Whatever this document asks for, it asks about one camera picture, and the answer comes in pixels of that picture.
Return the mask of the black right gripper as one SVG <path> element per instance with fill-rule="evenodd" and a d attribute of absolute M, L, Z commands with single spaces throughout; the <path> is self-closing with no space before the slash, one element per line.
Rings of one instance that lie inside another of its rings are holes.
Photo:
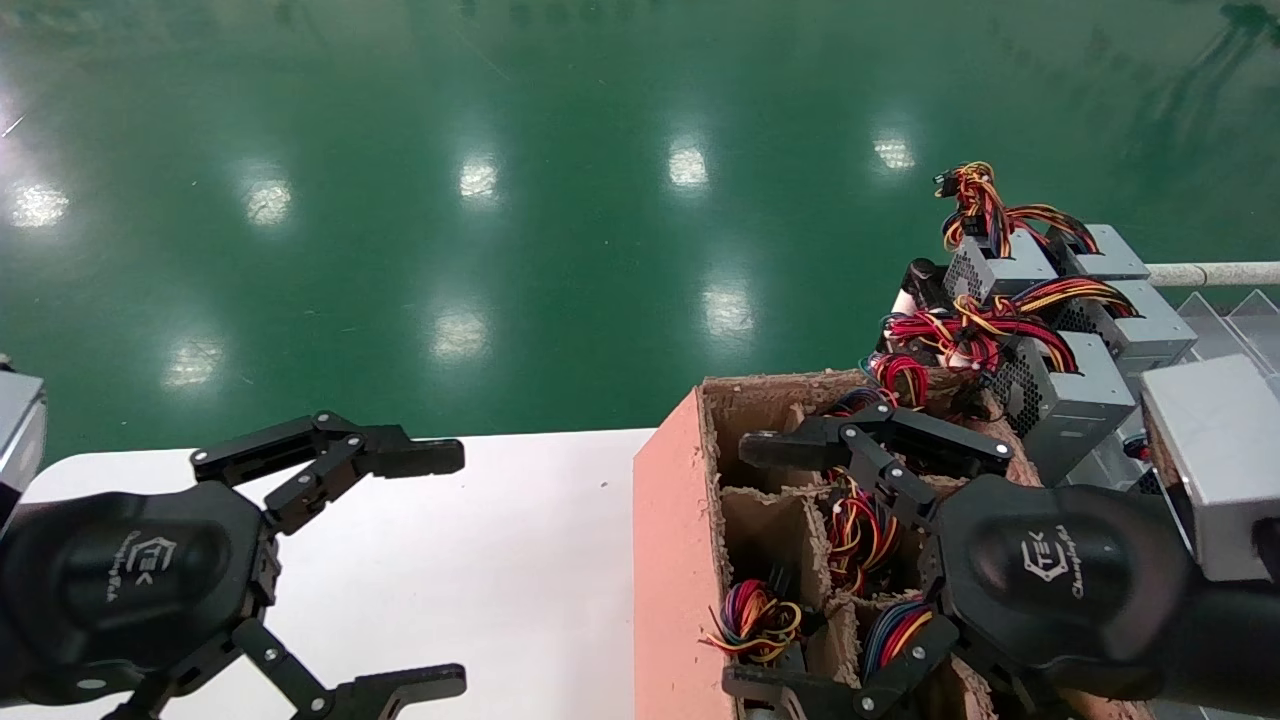
<path fill-rule="evenodd" d="M 842 468 L 904 525 L 931 530 L 923 575 L 936 612 L 881 612 L 865 630 L 856 685 L 731 664 L 726 694 L 788 719 L 925 719 L 919 691 L 954 655 L 1023 697 L 1053 685 L 1147 700 L 1164 688 L 1169 629 L 1196 574 L 1164 501 L 979 477 L 1004 474 L 1012 447 L 887 405 L 748 433 L 740 457 L 755 468 Z M 910 461 L 979 478 L 940 502 Z"/>

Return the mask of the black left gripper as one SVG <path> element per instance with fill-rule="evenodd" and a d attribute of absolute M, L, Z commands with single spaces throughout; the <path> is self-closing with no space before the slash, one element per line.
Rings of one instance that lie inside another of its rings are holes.
<path fill-rule="evenodd" d="M 260 620 L 279 577 L 273 533 L 294 534 L 366 477 L 461 471 L 461 439 L 412 439 L 399 425 L 324 411 L 189 460 L 196 480 L 224 486 L 19 506 L 3 537 L 4 706 L 132 692 L 105 717 L 159 719 L 239 657 L 291 703 L 293 719 L 394 719 L 406 706 L 466 692 L 460 664 L 326 688 Z M 265 521 L 230 489 L 289 469 L 294 475 L 265 498 Z"/>

